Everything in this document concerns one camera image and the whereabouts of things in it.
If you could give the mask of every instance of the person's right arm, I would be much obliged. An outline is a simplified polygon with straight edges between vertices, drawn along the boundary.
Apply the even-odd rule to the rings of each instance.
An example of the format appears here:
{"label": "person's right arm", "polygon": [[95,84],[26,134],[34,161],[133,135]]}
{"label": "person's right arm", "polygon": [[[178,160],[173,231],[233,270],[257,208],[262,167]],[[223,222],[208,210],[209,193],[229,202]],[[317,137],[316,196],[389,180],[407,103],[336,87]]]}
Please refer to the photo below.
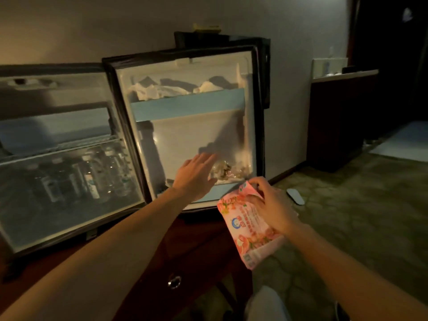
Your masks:
{"label": "person's right arm", "polygon": [[270,186],[263,177],[255,177],[249,182],[259,185],[264,201],[256,196],[250,196],[248,200],[257,207],[267,224],[283,233],[302,252],[351,320],[428,320],[426,305],[303,224],[282,190]]}

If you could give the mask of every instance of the wall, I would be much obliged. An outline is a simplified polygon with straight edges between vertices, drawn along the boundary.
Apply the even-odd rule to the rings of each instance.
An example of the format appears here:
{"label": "wall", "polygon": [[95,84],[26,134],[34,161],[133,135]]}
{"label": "wall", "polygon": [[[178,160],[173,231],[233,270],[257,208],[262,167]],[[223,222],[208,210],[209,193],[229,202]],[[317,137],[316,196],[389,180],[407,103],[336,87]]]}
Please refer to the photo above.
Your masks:
{"label": "wall", "polygon": [[344,57],[349,0],[1,0],[0,64],[99,62],[174,47],[175,30],[221,24],[272,39],[267,178],[306,158],[311,60]]}

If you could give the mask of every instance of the metal knob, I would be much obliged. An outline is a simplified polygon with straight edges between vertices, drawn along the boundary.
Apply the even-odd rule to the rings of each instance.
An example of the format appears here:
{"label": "metal knob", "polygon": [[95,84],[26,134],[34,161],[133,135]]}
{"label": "metal knob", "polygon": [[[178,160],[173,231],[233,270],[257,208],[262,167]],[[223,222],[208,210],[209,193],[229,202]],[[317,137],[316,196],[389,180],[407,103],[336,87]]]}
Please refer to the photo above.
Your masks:
{"label": "metal knob", "polygon": [[180,286],[181,284],[181,277],[180,276],[175,276],[174,278],[172,278],[169,282],[168,282],[168,287],[170,289],[176,289]]}

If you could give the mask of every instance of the cartoon logo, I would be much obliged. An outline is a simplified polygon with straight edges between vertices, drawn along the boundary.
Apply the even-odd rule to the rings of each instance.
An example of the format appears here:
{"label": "cartoon logo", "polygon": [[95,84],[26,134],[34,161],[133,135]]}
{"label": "cartoon logo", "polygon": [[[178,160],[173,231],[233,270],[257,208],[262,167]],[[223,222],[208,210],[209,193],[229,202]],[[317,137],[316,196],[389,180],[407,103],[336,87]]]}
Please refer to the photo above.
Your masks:
{"label": "cartoon logo", "polygon": [[237,219],[237,218],[234,218],[234,219],[232,220],[232,226],[233,226],[234,228],[240,228],[240,227],[241,227],[241,225],[240,225],[240,223],[239,223],[239,221],[238,221],[238,219]]}

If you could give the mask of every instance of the floor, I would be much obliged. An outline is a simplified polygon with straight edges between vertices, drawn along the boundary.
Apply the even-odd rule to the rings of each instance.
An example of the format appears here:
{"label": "floor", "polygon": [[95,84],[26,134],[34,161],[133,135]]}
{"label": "floor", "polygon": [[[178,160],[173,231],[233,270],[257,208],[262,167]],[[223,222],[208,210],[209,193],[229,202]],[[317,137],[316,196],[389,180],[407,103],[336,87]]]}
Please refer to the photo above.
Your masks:
{"label": "floor", "polygon": [[[300,192],[306,204],[294,208],[329,242],[428,303],[428,163],[366,153],[333,174],[305,167],[276,187]],[[233,290],[230,276],[223,282]],[[253,285],[275,289],[293,321],[333,319],[333,298],[291,245],[254,270]],[[213,288],[176,321],[222,320],[228,309]]]}
{"label": "floor", "polygon": [[428,162],[428,121],[413,121],[370,153]]}

